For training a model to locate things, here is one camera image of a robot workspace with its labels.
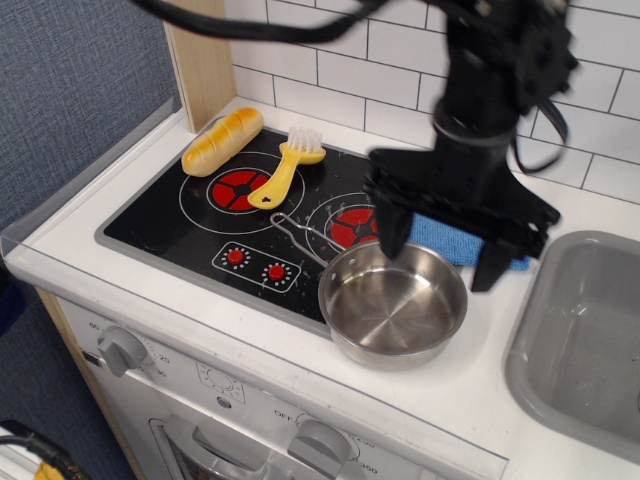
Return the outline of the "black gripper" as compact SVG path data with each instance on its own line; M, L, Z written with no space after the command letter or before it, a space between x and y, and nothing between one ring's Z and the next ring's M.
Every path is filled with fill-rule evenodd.
M473 129L439 107L430 150L375 148L365 189L376 207L380 248L396 258L414 214L480 237L471 291L486 293L513 258L541 255L559 212L527 190L507 165L515 125Z

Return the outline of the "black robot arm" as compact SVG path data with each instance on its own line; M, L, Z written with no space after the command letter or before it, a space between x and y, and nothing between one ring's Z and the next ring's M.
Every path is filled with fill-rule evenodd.
M415 214L481 238L472 288L486 292L513 260L538 257L559 221L507 160L517 153L517 123L532 109L567 136L551 99L567 89L577 60L564 1L443 1L440 8L449 73L434 111L434 147L372 150L365 189L389 258L403 250Z

